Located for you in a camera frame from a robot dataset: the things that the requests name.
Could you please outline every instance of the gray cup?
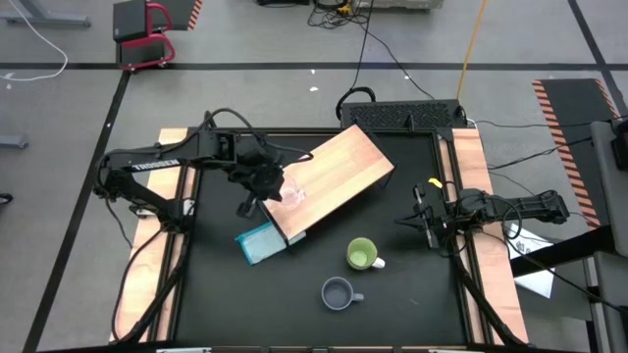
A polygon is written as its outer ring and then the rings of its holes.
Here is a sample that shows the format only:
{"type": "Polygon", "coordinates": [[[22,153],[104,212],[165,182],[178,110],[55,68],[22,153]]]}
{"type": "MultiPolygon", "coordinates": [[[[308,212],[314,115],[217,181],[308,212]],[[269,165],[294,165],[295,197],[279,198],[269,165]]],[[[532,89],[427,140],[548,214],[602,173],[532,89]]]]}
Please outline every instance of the gray cup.
{"type": "Polygon", "coordinates": [[[321,290],[323,303],[332,310],[346,309],[351,302],[364,300],[364,295],[353,293],[353,287],[342,277],[331,277],[323,284],[321,290]]]}

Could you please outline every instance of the white cable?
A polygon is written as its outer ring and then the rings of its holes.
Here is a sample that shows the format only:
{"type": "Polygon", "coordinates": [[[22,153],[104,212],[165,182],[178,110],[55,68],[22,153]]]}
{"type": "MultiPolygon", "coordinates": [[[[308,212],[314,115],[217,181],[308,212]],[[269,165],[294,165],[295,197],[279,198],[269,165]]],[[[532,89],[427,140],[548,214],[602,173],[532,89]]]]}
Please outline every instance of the white cable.
{"type": "Polygon", "coordinates": [[[473,124],[473,127],[474,127],[475,129],[478,129],[478,125],[475,123],[475,121],[474,121],[473,119],[469,119],[469,118],[467,118],[467,122],[469,122],[469,123],[473,124]]]}
{"type": "Polygon", "coordinates": [[[30,81],[34,81],[34,80],[38,80],[38,79],[53,78],[53,77],[56,77],[56,76],[60,75],[63,72],[63,70],[66,69],[66,66],[68,65],[68,56],[66,55],[66,53],[64,53],[63,50],[59,49],[59,47],[57,47],[56,45],[52,44],[48,39],[44,38],[43,35],[39,34],[37,29],[35,29],[30,24],[30,22],[28,21],[26,16],[22,13],[22,11],[20,11],[20,9],[16,6],[16,4],[13,2],[13,0],[9,0],[9,3],[11,4],[11,6],[13,6],[14,9],[16,9],[18,14],[20,14],[20,16],[22,17],[22,19],[24,19],[24,21],[30,27],[30,29],[32,29],[32,31],[35,32],[35,34],[37,34],[37,36],[39,38],[41,38],[41,40],[43,40],[46,43],[48,43],[51,47],[55,48],[59,53],[61,53],[61,55],[63,55],[63,57],[65,59],[65,62],[63,63],[63,66],[61,67],[61,69],[59,69],[58,72],[56,72],[55,74],[52,74],[52,75],[29,77],[29,78],[12,78],[10,76],[1,76],[0,75],[0,78],[4,78],[6,80],[15,81],[15,82],[30,82],[30,81]]]}

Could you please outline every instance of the white paper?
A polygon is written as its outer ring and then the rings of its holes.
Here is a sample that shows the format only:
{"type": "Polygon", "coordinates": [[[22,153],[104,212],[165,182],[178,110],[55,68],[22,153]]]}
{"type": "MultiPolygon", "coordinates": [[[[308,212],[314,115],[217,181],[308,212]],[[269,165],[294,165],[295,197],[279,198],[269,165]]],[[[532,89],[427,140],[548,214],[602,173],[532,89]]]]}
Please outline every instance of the white paper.
{"type": "MultiPolygon", "coordinates": [[[[517,232],[518,228],[518,224],[510,225],[510,235],[514,235],[517,232]]],[[[512,244],[517,247],[517,250],[524,254],[542,249],[547,246],[551,246],[551,244],[546,243],[543,238],[531,233],[526,229],[521,229],[521,235],[530,239],[519,236],[514,240],[510,240],[510,242],[512,242],[512,244]]],[[[521,256],[512,248],[512,245],[510,245],[510,243],[508,243],[508,248],[510,250],[511,260],[521,256]]],[[[526,276],[517,277],[514,279],[514,281],[524,288],[530,289],[533,292],[541,294],[546,298],[551,297],[551,283],[553,282],[553,274],[549,271],[543,270],[526,276]]]]}

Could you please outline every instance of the green cup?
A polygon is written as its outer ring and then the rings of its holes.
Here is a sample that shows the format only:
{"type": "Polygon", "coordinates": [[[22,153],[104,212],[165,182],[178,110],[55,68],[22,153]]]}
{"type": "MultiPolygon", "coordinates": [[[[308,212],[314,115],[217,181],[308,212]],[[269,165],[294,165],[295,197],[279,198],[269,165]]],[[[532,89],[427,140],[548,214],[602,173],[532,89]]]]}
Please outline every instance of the green cup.
{"type": "Polygon", "coordinates": [[[346,262],[355,270],[370,267],[382,269],[386,262],[377,257],[377,247],[370,239],[359,237],[351,240],[346,249],[346,262]]]}

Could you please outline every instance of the concrete floor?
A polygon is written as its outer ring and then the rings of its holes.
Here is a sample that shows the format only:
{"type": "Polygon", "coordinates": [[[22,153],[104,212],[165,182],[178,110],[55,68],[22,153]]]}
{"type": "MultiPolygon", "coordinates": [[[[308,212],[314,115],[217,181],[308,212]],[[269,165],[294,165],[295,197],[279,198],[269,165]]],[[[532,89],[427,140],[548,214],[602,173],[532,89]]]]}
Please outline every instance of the concrete floor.
{"type": "MultiPolygon", "coordinates": [[[[89,29],[43,27],[41,33],[65,50],[71,63],[112,63],[110,0],[42,1],[55,11],[91,17],[89,29]]],[[[578,0],[608,63],[628,63],[628,25],[622,0],[578,0]]],[[[463,61],[481,0],[447,0],[431,14],[377,11],[371,30],[401,62],[463,61]]],[[[0,12],[10,5],[0,2],[0,12]]],[[[249,0],[213,0],[203,5],[194,31],[169,36],[178,63],[355,63],[362,30],[347,25],[323,30],[306,25],[310,8],[267,9],[249,0]]],[[[0,22],[0,75],[36,76],[34,70],[3,70],[7,63],[57,63],[61,58],[27,27],[0,22]]],[[[369,38],[367,62],[391,62],[369,38]]],[[[495,0],[489,4],[473,63],[593,64],[594,57],[567,0],[495,0]]],[[[455,95],[459,71],[411,71],[436,98],[455,95]]],[[[355,70],[153,71],[132,76],[107,149],[153,142],[166,126],[192,126],[206,109],[231,107],[255,126],[337,126],[334,107],[355,70]]],[[[27,150],[0,151],[0,191],[16,196],[0,213],[0,351],[21,351],[52,264],[68,227],[96,140],[121,73],[67,70],[61,76],[28,83],[0,81],[0,131],[26,132],[27,150]]],[[[613,72],[619,89],[628,73],[613,72]]],[[[542,124],[545,120],[531,86],[533,79],[599,78],[596,71],[472,71],[461,102],[470,118],[503,124],[542,124]]],[[[378,99],[424,99],[398,70],[363,70],[360,85],[378,99]]],[[[227,117],[222,126],[237,126],[227,117]]],[[[508,162],[553,147],[543,129],[480,126],[489,163],[508,162]]],[[[502,171],[533,191],[557,190],[572,209],[577,203],[556,155],[502,171]]],[[[518,186],[492,177],[495,192],[523,194],[518,186]]],[[[129,250],[100,200],[91,197],[77,241],[44,330],[39,349],[105,344],[109,320],[129,250]]],[[[124,202],[114,205],[129,234],[136,220],[124,202]]],[[[571,218],[563,226],[535,222],[537,234],[567,238],[586,226],[571,218]]],[[[526,311],[533,343],[546,348],[587,351],[584,324],[526,311]]]]}

